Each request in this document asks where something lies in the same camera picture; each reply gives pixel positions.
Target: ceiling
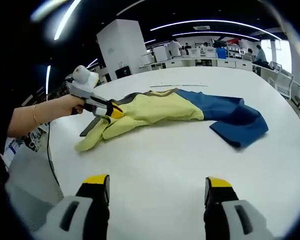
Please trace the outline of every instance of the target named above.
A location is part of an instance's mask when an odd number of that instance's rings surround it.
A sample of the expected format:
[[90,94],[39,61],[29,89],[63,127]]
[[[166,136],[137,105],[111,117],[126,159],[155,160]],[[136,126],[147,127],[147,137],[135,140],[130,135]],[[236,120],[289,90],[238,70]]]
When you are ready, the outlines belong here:
[[[144,41],[156,39],[158,43],[173,39],[173,34],[194,32],[194,26],[210,26],[210,31],[248,36],[257,31],[249,27],[222,22],[187,23],[150,31],[152,28],[180,21],[214,19],[240,22],[261,29],[279,27],[277,21],[257,0],[234,2],[192,0],[182,4],[176,4],[175,0],[145,0],[116,16],[118,12],[136,1],[81,0],[57,41],[53,40],[56,26],[72,0],[66,1],[39,23],[30,23],[29,16],[42,1],[32,0],[21,3],[17,1],[18,3],[10,6],[11,22],[7,23],[10,29],[7,44],[12,53],[10,52],[9,58],[24,66],[29,66],[27,68],[29,74],[19,90],[21,88],[28,94],[44,86],[48,65],[52,66],[49,86],[51,84],[54,88],[77,65],[86,66],[96,58],[102,63],[96,34],[116,18],[138,21]],[[275,35],[287,39],[283,32],[276,32]],[[272,38],[267,34],[254,37]]]

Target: gold bracelet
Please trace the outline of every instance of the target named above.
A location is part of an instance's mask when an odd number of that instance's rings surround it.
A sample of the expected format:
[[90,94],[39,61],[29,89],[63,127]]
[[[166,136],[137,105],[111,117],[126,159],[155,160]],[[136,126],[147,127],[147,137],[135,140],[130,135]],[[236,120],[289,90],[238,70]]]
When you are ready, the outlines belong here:
[[38,126],[40,126],[40,125],[42,125],[42,124],[39,123],[39,122],[37,121],[37,119],[36,119],[36,114],[35,114],[36,107],[37,107],[37,104],[35,104],[34,107],[33,107],[33,114],[32,114],[32,115],[33,115],[33,119],[34,119],[35,123],[36,123]]

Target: person's hand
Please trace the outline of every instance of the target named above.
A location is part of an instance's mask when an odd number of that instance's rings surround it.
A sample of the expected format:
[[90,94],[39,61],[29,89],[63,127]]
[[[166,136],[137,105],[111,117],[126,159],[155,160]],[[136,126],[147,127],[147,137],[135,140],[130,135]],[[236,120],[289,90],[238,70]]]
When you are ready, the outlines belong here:
[[84,110],[85,101],[70,94],[62,96],[56,101],[58,101],[59,111],[63,116],[71,115],[73,108],[76,109],[78,114],[82,114]]

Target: black cable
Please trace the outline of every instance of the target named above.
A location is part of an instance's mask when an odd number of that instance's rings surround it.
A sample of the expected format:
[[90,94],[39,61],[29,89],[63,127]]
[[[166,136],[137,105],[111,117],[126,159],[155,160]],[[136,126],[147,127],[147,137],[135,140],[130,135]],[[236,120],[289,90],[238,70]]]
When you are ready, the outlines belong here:
[[50,122],[48,123],[48,139],[47,139],[47,143],[46,143],[46,153],[48,155],[48,162],[49,162],[49,165],[50,165],[51,172],[54,176],[54,179],[55,179],[56,183],[60,186],[60,184],[58,182],[58,179],[57,179],[57,176],[55,174],[54,168],[52,166],[52,161],[50,160],[50,156],[49,156],[49,139],[50,139]]

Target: round table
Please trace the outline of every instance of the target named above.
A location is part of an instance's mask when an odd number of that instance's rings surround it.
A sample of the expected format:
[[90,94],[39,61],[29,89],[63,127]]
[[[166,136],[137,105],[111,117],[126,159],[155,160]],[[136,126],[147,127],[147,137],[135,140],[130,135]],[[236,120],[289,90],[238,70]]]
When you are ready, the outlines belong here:
[[87,111],[51,124],[50,151],[65,196],[88,176],[110,175],[108,239],[205,239],[205,178],[230,182],[275,236],[300,216],[300,120],[253,72],[225,67],[177,67],[124,77],[95,88],[105,99],[179,88],[244,98],[269,131],[237,150],[214,133],[211,121],[171,121],[140,127],[78,154],[74,145],[94,119]]

